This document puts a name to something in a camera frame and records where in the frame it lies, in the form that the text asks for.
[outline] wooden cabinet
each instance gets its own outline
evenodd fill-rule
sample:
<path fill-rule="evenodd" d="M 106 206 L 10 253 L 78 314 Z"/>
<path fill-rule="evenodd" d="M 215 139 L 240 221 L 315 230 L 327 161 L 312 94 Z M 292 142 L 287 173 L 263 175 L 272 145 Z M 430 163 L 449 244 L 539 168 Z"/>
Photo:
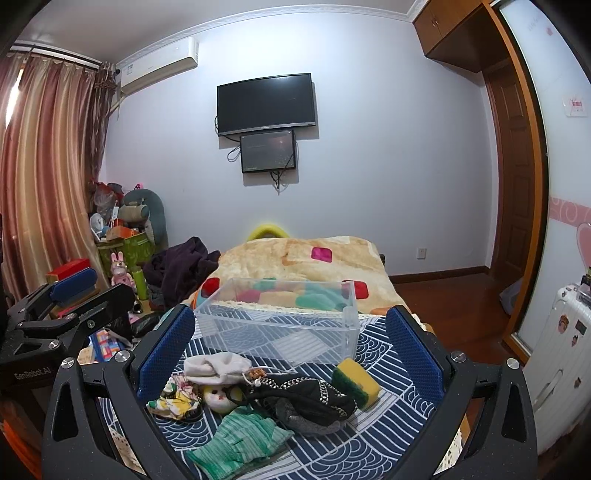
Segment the wooden cabinet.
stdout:
<path fill-rule="evenodd" d="M 431 0 L 414 21 L 423 52 L 432 51 L 478 5 L 480 0 Z"/>
<path fill-rule="evenodd" d="M 506 58 L 489 10 L 481 0 L 430 0 L 414 21 L 425 55 L 471 72 Z"/>
<path fill-rule="evenodd" d="M 455 2 L 449 0 L 431 0 L 428 7 L 430 7 L 433 13 L 435 24 L 442 38 L 451 32 L 465 17 L 463 15 L 463 9 L 460 8 L 459 0 Z"/>
<path fill-rule="evenodd" d="M 421 41 L 425 55 L 432 51 L 433 47 L 441 41 L 441 34 L 439 33 L 439 28 L 435 23 L 435 17 L 431 12 L 429 4 L 425 6 L 415 20 L 414 28 L 417 30 L 418 39 Z"/>

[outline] stuffed animal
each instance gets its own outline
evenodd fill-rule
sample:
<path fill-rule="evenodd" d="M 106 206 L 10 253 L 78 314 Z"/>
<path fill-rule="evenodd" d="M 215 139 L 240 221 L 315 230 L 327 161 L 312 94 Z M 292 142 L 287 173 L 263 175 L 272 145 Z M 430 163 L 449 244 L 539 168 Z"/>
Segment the stuffed animal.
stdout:
<path fill-rule="evenodd" d="M 132 276 L 127 273 L 127 265 L 125 265 L 125 262 L 123 261 L 123 252 L 119 252 L 119 257 L 112 253 L 111 260 L 113 261 L 111 264 L 111 273 L 113 274 L 113 278 L 111 278 L 111 286 L 117 285 L 118 283 L 124 283 L 125 285 L 129 285 L 135 291 L 135 282 Z"/>
<path fill-rule="evenodd" d="M 230 413 L 236 405 L 230 400 L 223 388 L 228 385 L 203 385 L 203 402 L 209 407 L 210 410 L 219 413 L 220 415 L 227 415 Z M 236 400 L 242 400 L 242 390 L 239 387 L 231 387 L 230 394 L 232 398 Z"/>

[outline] crown molding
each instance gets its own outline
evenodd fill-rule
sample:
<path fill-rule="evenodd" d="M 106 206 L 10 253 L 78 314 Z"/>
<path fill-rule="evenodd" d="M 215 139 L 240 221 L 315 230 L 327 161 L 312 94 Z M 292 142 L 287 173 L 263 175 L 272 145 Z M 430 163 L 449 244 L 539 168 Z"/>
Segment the crown molding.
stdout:
<path fill-rule="evenodd" d="M 420 6 L 420 9 L 422 9 L 424 4 L 427 3 L 427 1 L 428 0 L 415 0 L 415 3 L 411 7 L 411 10 L 415 8 L 417 4 L 422 4 Z M 211 30 L 212 28 L 222 27 L 224 25 L 229 25 L 236 22 L 242 22 L 244 20 L 251 20 L 253 18 L 272 17 L 274 15 L 286 14 L 307 14 L 316 12 L 371 15 L 373 17 L 392 18 L 394 20 L 402 20 L 405 22 L 409 21 L 408 14 L 401 14 L 397 12 L 392 12 L 390 10 L 383 10 L 380 8 L 355 7 L 353 5 L 295 5 L 291 7 L 262 8 L 259 10 L 252 10 L 250 12 L 244 12 L 241 14 L 229 15 L 227 17 L 218 18 L 215 20 L 211 20 L 209 22 L 195 25 L 194 27 L 186 28 L 185 30 L 181 30 L 180 32 L 169 35 L 168 37 L 163 38 L 162 40 L 158 40 L 157 42 L 154 42 L 151 45 L 148 45 L 147 47 L 144 47 L 141 50 L 138 50 L 134 54 L 130 55 L 129 57 L 121 60 L 117 63 L 117 68 L 122 69 L 127 64 L 130 64 L 138 58 L 143 57 L 144 55 L 154 50 L 158 50 L 159 48 L 164 47 L 169 43 L 181 40 L 182 38 L 190 37 L 192 35 L 196 35 L 206 30 Z"/>
<path fill-rule="evenodd" d="M 414 0 L 414 3 L 408 9 L 407 22 L 414 22 L 428 2 L 429 0 Z"/>

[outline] black cable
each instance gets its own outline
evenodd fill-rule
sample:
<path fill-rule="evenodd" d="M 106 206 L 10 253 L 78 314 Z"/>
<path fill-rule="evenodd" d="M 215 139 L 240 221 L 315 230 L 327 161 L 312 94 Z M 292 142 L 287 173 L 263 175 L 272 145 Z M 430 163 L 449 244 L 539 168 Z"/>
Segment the black cable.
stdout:
<path fill-rule="evenodd" d="M 213 124 L 216 127 L 216 133 L 218 133 L 219 131 L 217 129 L 217 115 L 216 115 L 215 119 L 213 120 Z M 233 142 L 240 143 L 240 140 L 236 140 L 235 138 L 231 138 L 227 135 L 222 135 L 222 137 L 227 138 L 228 140 L 232 140 Z"/>
<path fill-rule="evenodd" d="M 234 155 L 232 158 L 230 158 L 230 155 L 232 155 L 235 151 L 238 151 L 238 153 L 236 155 Z M 237 147 L 234 147 L 233 149 L 231 149 L 228 154 L 226 155 L 226 158 L 228 159 L 228 161 L 230 163 L 234 163 L 236 160 L 238 160 L 238 157 L 240 156 L 240 145 L 238 145 Z"/>
<path fill-rule="evenodd" d="M 277 189 L 277 192 L 279 193 L 279 188 L 281 187 L 281 176 L 283 175 L 283 172 L 285 172 L 287 170 L 287 166 L 290 164 L 290 161 L 292 158 L 294 158 L 295 154 L 296 154 L 296 149 L 297 149 L 297 138 L 296 138 L 296 131 L 293 131 L 293 135 L 294 135 L 294 143 L 295 143 L 295 147 L 294 147 L 294 151 L 291 153 L 290 157 L 287 159 L 287 162 L 285 164 L 285 167 L 283 167 L 280 170 L 273 170 L 269 172 L 269 175 L 271 175 L 271 178 L 273 179 L 273 181 L 275 182 L 275 188 Z"/>

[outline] pink bunny figurine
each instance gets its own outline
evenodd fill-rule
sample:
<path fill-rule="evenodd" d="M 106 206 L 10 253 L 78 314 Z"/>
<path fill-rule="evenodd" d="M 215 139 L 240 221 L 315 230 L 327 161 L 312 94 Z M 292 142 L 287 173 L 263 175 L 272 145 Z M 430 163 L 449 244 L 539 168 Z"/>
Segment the pink bunny figurine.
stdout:
<path fill-rule="evenodd" d="M 118 283 L 124 283 L 125 285 L 129 285 L 135 291 L 135 282 L 131 275 L 127 273 L 127 265 L 125 265 L 125 262 L 123 261 L 123 252 L 119 252 L 119 258 L 114 253 L 111 254 L 111 260 L 113 261 L 111 264 L 111 273 L 113 274 L 113 278 L 111 278 L 111 286 L 117 285 Z"/>

